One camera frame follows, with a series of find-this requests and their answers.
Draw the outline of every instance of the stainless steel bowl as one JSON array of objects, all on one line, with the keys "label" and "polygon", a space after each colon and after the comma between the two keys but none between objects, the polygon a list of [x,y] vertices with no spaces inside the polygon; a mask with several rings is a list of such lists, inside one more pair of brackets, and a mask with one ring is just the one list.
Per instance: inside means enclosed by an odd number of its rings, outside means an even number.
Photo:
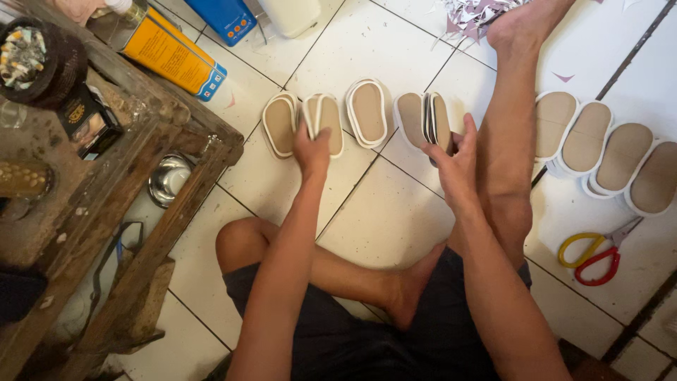
[{"label": "stainless steel bowl", "polygon": [[188,180],[193,165],[180,153],[169,153],[148,178],[148,193],[155,205],[168,208],[183,184]]}]

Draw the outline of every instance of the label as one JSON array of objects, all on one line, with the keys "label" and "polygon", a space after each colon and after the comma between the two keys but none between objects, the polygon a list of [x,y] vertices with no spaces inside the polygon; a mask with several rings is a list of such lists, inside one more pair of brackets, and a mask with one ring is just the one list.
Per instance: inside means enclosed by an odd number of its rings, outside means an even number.
[{"label": "label", "polygon": [[202,100],[210,100],[226,70],[149,7],[123,53]]}]

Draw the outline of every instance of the blue container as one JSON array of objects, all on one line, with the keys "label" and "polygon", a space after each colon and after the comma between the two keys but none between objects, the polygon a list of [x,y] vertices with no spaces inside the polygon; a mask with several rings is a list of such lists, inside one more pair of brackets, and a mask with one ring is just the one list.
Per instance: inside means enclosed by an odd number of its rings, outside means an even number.
[{"label": "blue container", "polygon": [[228,46],[235,46],[257,23],[242,0],[185,0],[185,2]]}]

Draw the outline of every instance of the person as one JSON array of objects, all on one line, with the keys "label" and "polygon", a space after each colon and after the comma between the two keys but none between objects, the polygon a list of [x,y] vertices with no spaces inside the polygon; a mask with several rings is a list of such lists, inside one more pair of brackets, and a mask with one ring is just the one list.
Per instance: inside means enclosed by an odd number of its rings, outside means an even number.
[{"label": "person", "polygon": [[[529,293],[523,244],[538,55],[573,2],[532,0],[490,26],[498,74],[481,128],[466,114],[453,156],[421,147],[437,163],[456,223],[410,268],[362,268],[315,244],[330,132],[310,141],[301,123],[301,187],[282,225],[245,218],[217,236],[227,292],[244,319],[228,381],[571,379]],[[332,296],[377,306],[393,324],[357,319]]]}]

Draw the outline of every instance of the scissors blade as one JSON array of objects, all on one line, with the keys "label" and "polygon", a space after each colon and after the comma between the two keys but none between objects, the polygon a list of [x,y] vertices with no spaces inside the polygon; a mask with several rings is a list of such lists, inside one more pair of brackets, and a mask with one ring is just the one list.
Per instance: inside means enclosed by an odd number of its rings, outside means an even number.
[{"label": "scissors blade", "polygon": [[615,247],[621,247],[621,242],[644,220],[644,217],[637,217],[621,228],[613,231],[609,236]]}]

